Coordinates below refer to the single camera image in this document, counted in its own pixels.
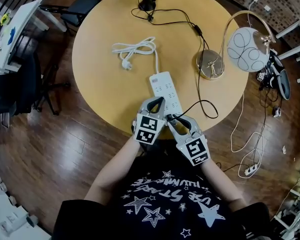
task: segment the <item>black t-shirt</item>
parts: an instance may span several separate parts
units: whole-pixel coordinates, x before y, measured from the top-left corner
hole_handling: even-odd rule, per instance
[[[269,221],[261,203],[243,210],[232,213],[198,168],[180,167],[171,157],[140,157],[107,206],[64,201],[52,240],[243,240],[247,227]]]

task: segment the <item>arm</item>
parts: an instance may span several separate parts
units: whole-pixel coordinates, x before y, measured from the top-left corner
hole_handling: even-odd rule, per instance
[[[84,199],[106,205],[116,184],[128,174],[139,148],[139,142],[132,136],[100,171]]]
[[[201,170],[214,190],[228,203],[233,212],[247,206],[238,188],[212,159],[203,162]]]

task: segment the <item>black lamp base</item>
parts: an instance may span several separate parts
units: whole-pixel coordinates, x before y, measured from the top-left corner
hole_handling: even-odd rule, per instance
[[[156,8],[156,2],[153,0],[142,0],[138,5],[141,11],[152,11]]]

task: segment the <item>gold lamp base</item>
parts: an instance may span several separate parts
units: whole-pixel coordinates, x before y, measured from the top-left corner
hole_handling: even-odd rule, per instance
[[[202,51],[199,51],[196,56],[197,71],[200,75],[208,80],[216,80],[224,74],[225,65],[221,56],[214,50],[204,50],[203,56]]]

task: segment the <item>gold lamp arm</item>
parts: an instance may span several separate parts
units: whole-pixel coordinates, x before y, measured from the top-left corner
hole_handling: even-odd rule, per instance
[[[236,13],[235,13],[234,15],[232,15],[231,18],[227,21],[226,26],[225,26],[225,30],[224,30],[224,34],[223,34],[223,39],[222,39],[222,44],[221,44],[221,67],[222,67],[221,74],[222,74],[222,73],[224,72],[224,70],[225,70],[225,68],[224,68],[224,50],[225,50],[224,47],[225,47],[225,41],[226,41],[227,30],[228,30],[228,27],[229,27],[231,21],[232,21],[235,17],[237,17],[238,15],[240,15],[240,14],[251,14],[251,15],[257,17],[257,18],[262,22],[262,24],[265,26],[266,30],[268,31],[270,40],[271,40],[273,43],[276,42],[275,36],[274,36],[274,34],[272,33],[272,31],[271,31],[269,25],[268,25],[268,24],[266,23],[266,21],[265,21],[263,18],[261,18],[258,14],[256,14],[256,13],[253,12],[253,11],[249,11],[249,10],[241,10],[241,11],[236,12]]]

